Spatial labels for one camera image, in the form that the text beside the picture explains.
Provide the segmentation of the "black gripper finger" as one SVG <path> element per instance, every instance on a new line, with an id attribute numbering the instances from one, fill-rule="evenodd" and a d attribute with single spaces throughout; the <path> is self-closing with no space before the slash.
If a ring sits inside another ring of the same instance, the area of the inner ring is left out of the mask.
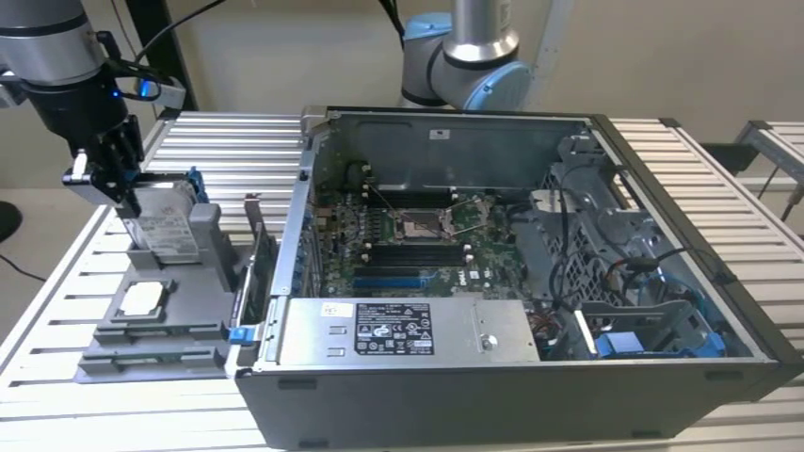
<path id="1" fill-rule="evenodd" d="M 128 115 L 122 123 L 102 138 L 104 168 L 114 184 L 109 197 L 121 218 L 137 218 L 141 206 L 134 194 L 134 183 L 141 172 L 142 146 L 140 122 Z"/>
<path id="2" fill-rule="evenodd" d="M 84 149 L 77 150 L 73 164 L 61 176 L 61 184 L 86 202 L 120 206 L 122 194 L 118 181 L 90 159 Z"/>

